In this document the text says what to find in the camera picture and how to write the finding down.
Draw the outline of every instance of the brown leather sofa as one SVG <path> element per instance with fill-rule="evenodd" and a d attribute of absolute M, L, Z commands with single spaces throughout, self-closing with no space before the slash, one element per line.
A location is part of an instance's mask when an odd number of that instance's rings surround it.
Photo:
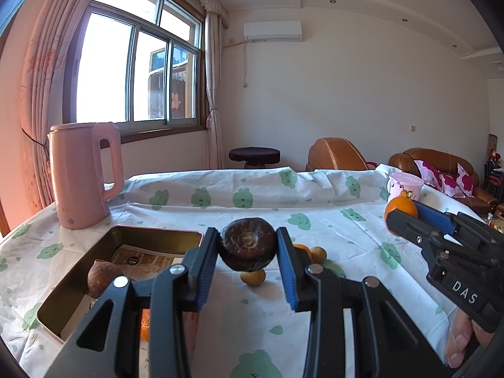
<path fill-rule="evenodd" d="M 491 194 L 478 187 L 479 177 L 474 171 L 472 165 L 461 157 L 450 155 L 444 152 L 435 151 L 434 149 L 424 149 L 415 147 L 408 149 L 401 154 L 395 154 L 389 159 L 389 165 L 401 169 L 403 172 L 408 172 L 420 177 L 415 160 L 425 161 L 435 167 L 441 173 L 448 173 L 452 176 L 457 175 L 457 163 L 470 174 L 474 180 L 474 198 L 456 198 L 460 203 L 470 207 L 473 212 L 479 215 L 487 215 L 492 207 L 497 204 L 497 199 Z"/>
<path fill-rule="evenodd" d="M 365 159 L 349 140 L 320 138 L 308 152 L 306 172 L 315 169 L 368 170 Z"/>

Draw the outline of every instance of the silver screw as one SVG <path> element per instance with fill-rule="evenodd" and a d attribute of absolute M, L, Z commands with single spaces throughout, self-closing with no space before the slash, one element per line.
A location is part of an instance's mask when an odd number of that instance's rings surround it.
<path fill-rule="evenodd" d="M 308 272 L 311 274 L 321 274 L 324 271 L 324 267 L 320 264 L 313 263 L 308 266 Z"/>
<path fill-rule="evenodd" d="M 174 276 L 177 274 L 182 274 L 184 271 L 186 271 L 186 268 L 182 264 L 174 264 L 170 267 L 170 273 Z"/>
<path fill-rule="evenodd" d="M 380 282 L 376 277 L 366 277 L 364 282 L 368 287 L 371 288 L 376 288 L 380 285 Z"/>
<path fill-rule="evenodd" d="M 126 276 L 119 276 L 114 279 L 114 287 L 122 288 L 128 284 L 128 278 Z"/>

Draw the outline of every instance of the pink and white pillow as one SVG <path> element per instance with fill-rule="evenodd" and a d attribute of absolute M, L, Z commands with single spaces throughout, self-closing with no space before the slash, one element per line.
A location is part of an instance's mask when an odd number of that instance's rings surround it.
<path fill-rule="evenodd" d="M 423 182 L 441 192 L 443 190 L 443 185 L 437 169 L 424 161 L 415 161 L 415 163 L 420 171 Z"/>
<path fill-rule="evenodd" d="M 469 173 L 465 171 L 465 169 L 460 165 L 460 163 L 457 164 L 457 179 L 456 182 L 459 185 L 460 189 L 462 189 L 462 192 L 469 196 L 470 198 L 473 197 L 472 192 L 474 188 L 474 180 L 471 176 L 469 176 Z"/>
<path fill-rule="evenodd" d="M 450 175 L 440 174 L 441 183 L 443 185 L 443 193 L 451 198 L 463 198 L 464 192 L 459 188 L 457 182 Z"/>

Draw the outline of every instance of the white tablecloth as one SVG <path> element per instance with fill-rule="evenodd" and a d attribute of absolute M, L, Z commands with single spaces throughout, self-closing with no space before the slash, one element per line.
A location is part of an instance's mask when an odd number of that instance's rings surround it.
<path fill-rule="evenodd" d="M 235 219 L 262 217 L 287 227 L 296 243 L 322 246 L 326 266 L 352 280 L 378 277 L 439 356 L 455 305 L 425 280 L 418 247 L 384 225 L 386 183 L 395 171 L 290 169 L 221 170 L 142 175 L 111 200 L 111 215 L 84 230 L 59 226 L 49 206 L 0 243 L 0 334 L 32 378 L 42 377 L 60 344 L 39 325 L 36 310 L 65 273 L 114 225 L 205 231 Z M 424 186 L 421 202 L 475 215 Z M 209 299 L 200 315 L 193 378 L 302 376 L 308 313 L 290 310 L 276 260 L 266 281 L 251 288 L 218 259 Z M 347 365 L 348 376 L 352 364 Z"/>

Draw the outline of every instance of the kettle handle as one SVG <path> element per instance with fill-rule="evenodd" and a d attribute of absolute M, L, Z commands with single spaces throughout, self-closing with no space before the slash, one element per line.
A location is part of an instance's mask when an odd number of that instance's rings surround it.
<path fill-rule="evenodd" d="M 119 133 L 119 128 L 112 122 L 95 123 L 93 126 L 93 136 L 97 138 L 98 143 L 101 139 L 106 139 L 110 144 L 110 157 L 112 158 L 112 174 L 114 176 L 114 185 L 111 189 L 103 191 L 102 198 L 103 200 L 107 201 L 119 195 L 124 187 L 121 136 Z"/>

